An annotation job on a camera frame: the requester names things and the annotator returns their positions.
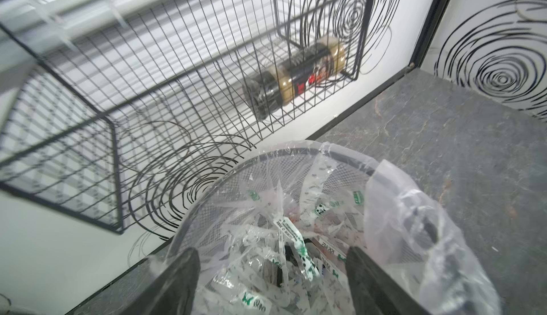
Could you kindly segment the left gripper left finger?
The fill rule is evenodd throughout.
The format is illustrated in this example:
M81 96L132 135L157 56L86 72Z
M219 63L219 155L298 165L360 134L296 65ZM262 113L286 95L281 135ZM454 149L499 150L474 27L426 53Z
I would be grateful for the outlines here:
M186 249L121 314L191 314L200 271L198 251Z

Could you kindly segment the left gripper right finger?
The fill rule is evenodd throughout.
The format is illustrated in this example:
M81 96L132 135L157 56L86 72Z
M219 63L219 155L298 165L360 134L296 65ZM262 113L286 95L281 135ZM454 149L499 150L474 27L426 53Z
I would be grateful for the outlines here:
M345 267L356 314L428 313L359 247L349 248Z

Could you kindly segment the clear green printed chopstick wrapper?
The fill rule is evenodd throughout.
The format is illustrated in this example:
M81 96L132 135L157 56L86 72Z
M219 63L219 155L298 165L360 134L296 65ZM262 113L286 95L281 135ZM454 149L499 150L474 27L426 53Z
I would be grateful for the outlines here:
M296 249L296 255L299 258L303 276L310 282L313 282L319 276L319 270L311 259L306 248L303 236L293 222L285 216L277 216L273 223L279 228L286 239L288 239Z

